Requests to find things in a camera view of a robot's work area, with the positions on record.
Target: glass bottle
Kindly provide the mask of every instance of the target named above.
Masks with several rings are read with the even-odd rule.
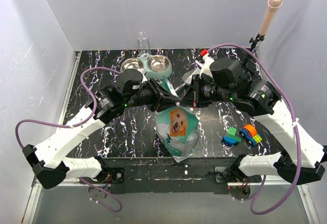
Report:
[[[137,38],[139,56],[148,59],[151,55],[149,38],[145,32],[140,32]]]

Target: red cap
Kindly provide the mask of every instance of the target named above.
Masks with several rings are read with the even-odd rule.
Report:
[[[208,54],[208,51],[206,49],[204,49],[203,51],[201,51],[200,55],[201,56],[205,56],[206,54]]]

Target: double pet bowl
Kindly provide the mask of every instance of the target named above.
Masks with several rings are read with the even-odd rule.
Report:
[[[162,80],[168,78],[172,74],[172,64],[169,59],[163,55],[149,56],[148,59],[143,57],[129,58],[121,65],[121,72],[126,69],[144,69],[147,79]]]

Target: dog food bag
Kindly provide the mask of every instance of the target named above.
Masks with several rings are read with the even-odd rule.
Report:
[[[167,79],[161,86],[177,96]],[[199,120],[190,110],[174,106],[155,115],[156,132],[167,150],[180,162],[194,153],[194,146],[199,140]]]

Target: metal floor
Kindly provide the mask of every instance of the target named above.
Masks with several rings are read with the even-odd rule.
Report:
[[[251,187],[255,192],[258,185]],[[267,185],[255,204],[257,211],[274,205],[290,185]],[[272,213],[254,215],[250,201],[225,199],[212,193],[129,193],[119,195],[123,209],[112,213],[88,198],[88,187],[58,186],[42,190],[33,223],[309,223],[296,188],[285,203]],[[115,200],[104,201],[118,207]]]

